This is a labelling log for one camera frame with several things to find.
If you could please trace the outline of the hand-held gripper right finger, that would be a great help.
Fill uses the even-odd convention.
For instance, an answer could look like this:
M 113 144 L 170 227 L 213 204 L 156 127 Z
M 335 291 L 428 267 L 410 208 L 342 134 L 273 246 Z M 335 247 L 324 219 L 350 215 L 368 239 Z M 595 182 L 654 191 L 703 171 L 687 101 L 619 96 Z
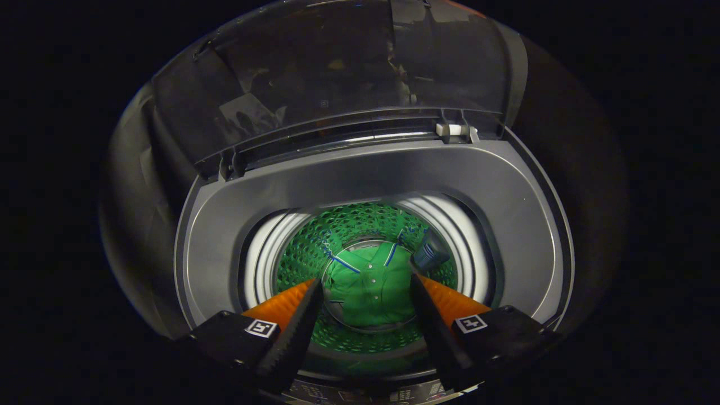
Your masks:
M 514 306 L 490 308 L 424 275 L 411 275 L 409 294 L 445 389 L 511 379 L 561 341 L 560 333 Z

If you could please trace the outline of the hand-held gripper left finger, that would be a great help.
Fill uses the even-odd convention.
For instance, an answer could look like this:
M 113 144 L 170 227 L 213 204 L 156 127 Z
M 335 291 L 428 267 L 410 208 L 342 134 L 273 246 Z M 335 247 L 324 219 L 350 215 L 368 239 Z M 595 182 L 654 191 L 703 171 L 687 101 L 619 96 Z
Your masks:
M 252 394 L 282 394 L 303 365 L 323 303 L 319 278 L 242 313 L 222 310 L 177 339 L 183 359 Z

